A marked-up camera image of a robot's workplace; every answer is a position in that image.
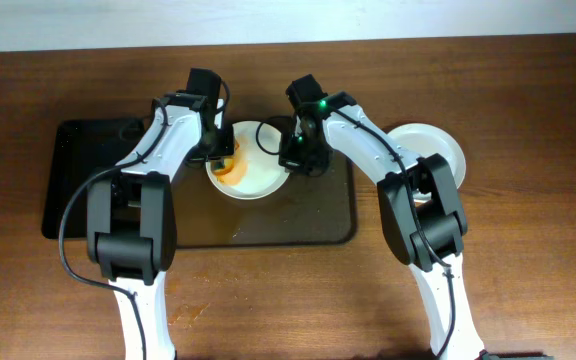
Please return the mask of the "yellow green sponge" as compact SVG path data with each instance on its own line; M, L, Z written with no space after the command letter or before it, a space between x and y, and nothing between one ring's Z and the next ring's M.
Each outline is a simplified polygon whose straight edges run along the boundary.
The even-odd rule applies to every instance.
M234 186L241 181L243 166L239 148L239 143L235 142L235 152L231 157L211 163L211 173L220 183Z

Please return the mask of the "white plate top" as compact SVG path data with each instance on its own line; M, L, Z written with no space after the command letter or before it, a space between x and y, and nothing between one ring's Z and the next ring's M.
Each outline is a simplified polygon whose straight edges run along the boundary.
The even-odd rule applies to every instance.
M257 144L269 152L277 152L281 133L276 128L264 124L260 131L259 121L242 121L233 125L235 142L240 145L242 158L241 181L229 186L220 183L211 173L211 163L207 163L206 173L212 184L223 194L238 200L257 200L269 196L281 188L289 178L287 170L279 165L277 155L270 155L261 150Z

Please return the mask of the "white plate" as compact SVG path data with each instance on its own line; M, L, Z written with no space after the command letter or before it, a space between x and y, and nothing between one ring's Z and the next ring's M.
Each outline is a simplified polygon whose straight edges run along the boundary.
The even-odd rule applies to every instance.
M277 152L281 133L276 128L264 124L260 131L259 121L242 121L233 125L235 142L240 145L242 158L241 181L229 186L220 183L211 173L211 163L207 163L206 173L212 184L223 194L238 200L257 200L269 196L281 188L289 178L287 170L279 165L277 155L270 155L261 150L257 144L269 152Z
M388 136L423 157L440 154L450 166L456 187L461 187L466 175L466 159L461 146L449 133L433 125L410 123L390 130Z

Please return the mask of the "white plate bottom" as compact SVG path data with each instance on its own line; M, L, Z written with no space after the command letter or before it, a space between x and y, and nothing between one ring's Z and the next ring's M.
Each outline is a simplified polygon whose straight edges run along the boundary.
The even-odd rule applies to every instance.
M461 146L449 133L433 125L410 123L390 130L388 136L423 157L440 154L450 166L456 187L461 187L466 175L466 159Z

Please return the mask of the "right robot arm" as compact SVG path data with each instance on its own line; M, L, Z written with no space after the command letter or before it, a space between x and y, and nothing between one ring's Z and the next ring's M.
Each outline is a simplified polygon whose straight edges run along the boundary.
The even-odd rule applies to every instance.
M382 233L416 282L438 359L487 359L463 279L464 207L447 160L408 150L345 92L325 93L312 75L286 89L292 127L279 164L292 173L325 172L334 153L352 161L376 186Z

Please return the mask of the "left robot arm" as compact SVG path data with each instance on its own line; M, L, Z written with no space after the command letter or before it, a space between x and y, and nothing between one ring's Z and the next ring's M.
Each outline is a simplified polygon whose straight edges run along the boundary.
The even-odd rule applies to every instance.
M86 187L87 252L117 300L128 359L174 359L165 281L177 248L172 185L190 163L233 155L222 122L229 89L193 68L186 86L156 98L151 125L130 153Z

